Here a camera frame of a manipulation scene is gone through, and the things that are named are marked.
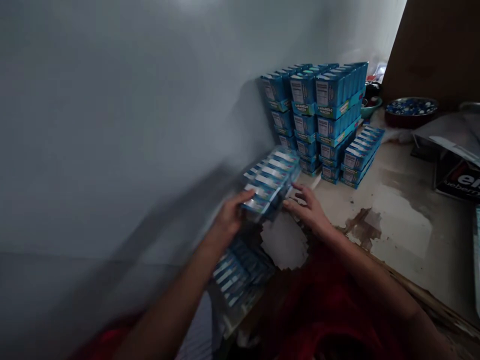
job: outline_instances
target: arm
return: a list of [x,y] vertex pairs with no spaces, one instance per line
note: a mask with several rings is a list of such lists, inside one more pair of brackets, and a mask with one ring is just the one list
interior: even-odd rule
[[215,265],[241,227],[238,205],[253,191],[228,200],[180,275],[143,315],[115,360],[173,359],[182,345]]
[[283,203],[285,208],[302,219],[336,254],[358,285],[372,299],[378,299],[397,320],[401,340],[411,355],[415,359],[450,359],[449,347],[410,294],[359,246],[332,226],[311,189],[301,185],[294,187],[301,191],[296,197],[306,205],[286,200]]

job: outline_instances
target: bowl of blue candy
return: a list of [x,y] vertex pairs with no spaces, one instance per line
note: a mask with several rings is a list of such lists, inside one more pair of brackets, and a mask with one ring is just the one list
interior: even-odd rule
[[401,97],[385,108],[385,122],[392,128],[416,129],[434,119],[439,103],[428,97]]

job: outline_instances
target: blurred hand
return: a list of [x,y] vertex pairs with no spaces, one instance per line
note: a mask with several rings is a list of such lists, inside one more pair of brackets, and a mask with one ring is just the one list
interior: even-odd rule
[[255,191],[253,189],[242,191],[225,201],[217,214],[210,231],[205,237],[205,241],[215,242],[226,248],[242,226],[239,205],[250,200],[254,195]]
[[320,236],[326,236],[333,229],[333,226],[325,215],[314,192],[309,187],[296,183],[293,184],[293,187],[301,191],[301,193],[295,194],[295,197],[306,202],[306,205],[301,205],[292,199],[287,199],[283,201],[283,206],[293,215],[300,218],[314,233]]

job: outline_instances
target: table surface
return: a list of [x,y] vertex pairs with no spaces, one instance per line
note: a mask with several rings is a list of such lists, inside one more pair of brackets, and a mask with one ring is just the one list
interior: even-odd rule
[[[348,238],[480,328],[475,310],[470,203],[432,190],[434,165],[412,144],[382,144],[358,189],[314,187],[333,225]],[[298,182],[315,179],[302,173]]]

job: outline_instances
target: white wall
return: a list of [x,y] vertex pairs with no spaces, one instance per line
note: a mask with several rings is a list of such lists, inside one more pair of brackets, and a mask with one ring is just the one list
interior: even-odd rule
[[0,2],[0,355],[63,358],[145,306],[274,144],[257,77],[390,53],[400,3]]

